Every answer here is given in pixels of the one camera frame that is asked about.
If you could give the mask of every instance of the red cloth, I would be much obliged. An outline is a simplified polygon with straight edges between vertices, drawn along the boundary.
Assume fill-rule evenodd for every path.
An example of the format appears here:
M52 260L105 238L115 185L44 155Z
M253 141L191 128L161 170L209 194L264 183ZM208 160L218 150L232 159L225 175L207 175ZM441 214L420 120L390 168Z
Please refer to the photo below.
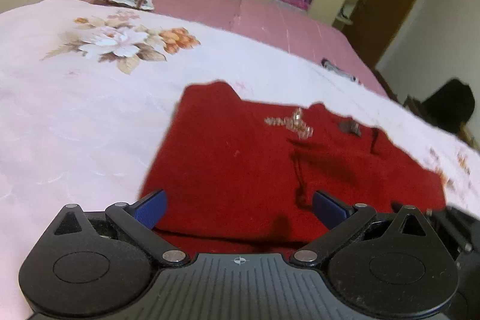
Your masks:
M223 82L184 91L142 191L167 192L157 225L167 240L191 255L196 248L298 248L326 231L310 211L316 190L381 212L391 211L393 200L423 210L445 206L439 176L379 129L360 125L361 137L342 133L345 118L322 104L303 110L314 129L308 139L265 123L295 109L243 101Z

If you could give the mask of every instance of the floral bedsheet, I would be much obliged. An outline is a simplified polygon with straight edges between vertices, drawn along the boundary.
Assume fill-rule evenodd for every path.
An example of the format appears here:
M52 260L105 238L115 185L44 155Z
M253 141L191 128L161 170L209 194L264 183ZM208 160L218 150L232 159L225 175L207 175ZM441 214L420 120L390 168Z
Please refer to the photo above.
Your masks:
M29 316L18 270L63 205L96 211L136 200L191 83L225 80L241 98L260 102L323 102L381 127L441 175L448 203L480 216L476 152L391 100L282 50L77 0L10 10L0 15L0 32L1 319Z

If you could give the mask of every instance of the white wall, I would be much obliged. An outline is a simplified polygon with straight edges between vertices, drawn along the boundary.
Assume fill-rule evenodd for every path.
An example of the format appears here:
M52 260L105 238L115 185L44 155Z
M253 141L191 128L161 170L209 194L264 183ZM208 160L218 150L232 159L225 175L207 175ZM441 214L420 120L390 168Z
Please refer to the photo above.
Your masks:
M469 129L480 138L480 0L418 0L394 47L378 69L400 102L430 96L451 77L472 88L477 101Z

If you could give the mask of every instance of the doorway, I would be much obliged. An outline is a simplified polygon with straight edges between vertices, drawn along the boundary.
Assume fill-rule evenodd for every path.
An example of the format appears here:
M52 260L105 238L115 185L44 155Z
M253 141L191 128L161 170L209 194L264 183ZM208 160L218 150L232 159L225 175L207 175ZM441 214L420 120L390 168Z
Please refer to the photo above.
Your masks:
M342 32L370 68L379 62L416 0L359 0Z

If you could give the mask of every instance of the metal pin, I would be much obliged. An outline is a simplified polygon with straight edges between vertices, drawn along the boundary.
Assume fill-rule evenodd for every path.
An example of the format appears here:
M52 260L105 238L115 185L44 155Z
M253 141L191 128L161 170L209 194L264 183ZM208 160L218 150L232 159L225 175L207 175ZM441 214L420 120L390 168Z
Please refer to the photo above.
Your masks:
M187 255L185 254L185 252L180 250L170 250L170 251L164 252L162 257L168 262L175 263L175 262L181 262L187 257Z
M317 259L317 254L310 250L300 250L295 252L293 257L300 262L313 262Z

